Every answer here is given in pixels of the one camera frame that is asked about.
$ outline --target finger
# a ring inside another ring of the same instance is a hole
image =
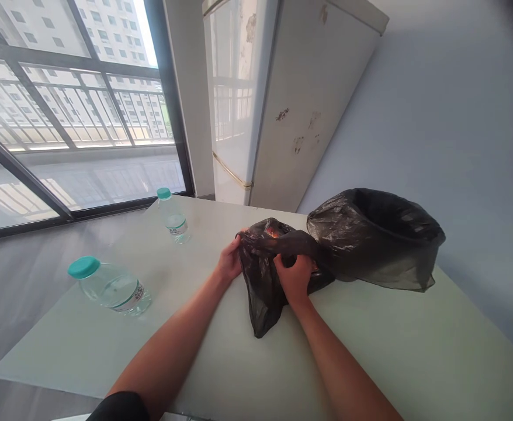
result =
[[[223,254],[231,254],[234,250],[237,249],[237,247],[239,247],[239,244],[241,244],[241,237],[236,236],[233,239],[233,241],[231,243],[229,243],[229,245],[223,249],[222,253]]]
[[[277,272],[281,272],[286,269],[286,267],[284,266],[284,262],[282,261],[281,254],[277,254],[276,257],[274,258],[274,266],[276,266]]]

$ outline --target person's left hand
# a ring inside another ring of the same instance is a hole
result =
[[[214,269],[214,274],[228,284],[241,273],[241,259],[239,259],[238,250],[240,244],[241,236],[235,237],[235,239],[221,251],[220,259]]]

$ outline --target black plastic bag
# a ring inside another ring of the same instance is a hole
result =
[[[334,281],[320,263],[324,259],[317,242],[304,231],[294,230],[277,219],[268,218],[239,233],[243,276],[249,293],[249,315],[255,337],[261,338],[276,324],[287,304],[273,259],[282,255],[285,267],[296,262],[298,254],[315,259],[307,293],[311,294]]]
[[[274,218],[241,232],[240,257],[257,338],[276,324],[287,304],[273,259],[290,267],[298,254],[314,259],[307,293],[333,282],[362,279],[387,288],[424,292],[434,284],[438,222],[422,207],[391,193],[346,190],[307,218],[309,234]]]

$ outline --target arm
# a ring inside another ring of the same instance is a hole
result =
[[[120,391],[139,394],[158,421],[177,396],[221,297],[241,273],[237,236],[197,293],[171,316],[124,369],[107,396]]]
[[[297,256],[295,265],[285,268],[278,255],[274,263],[287,301],[307,336],[337,419],[402,420],[309,300],[311,259]]]

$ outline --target white table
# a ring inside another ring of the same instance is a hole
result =
[[[126,265],[153,303],[130,318],[72,287],[0,362],[0,379],[103,397],[147,339],[202,284],[242,227],[306,216],[176,197],[190,242],[175,245],[157,205],[103,260]],[[312,295],[332,330],[407,420],[513,420],[513,345],[438,268],[425,294],[335,282]],[[224,296],[174,412],[219,421],[329,418],[325,390],[291,309],[252,335],[242,276]]]

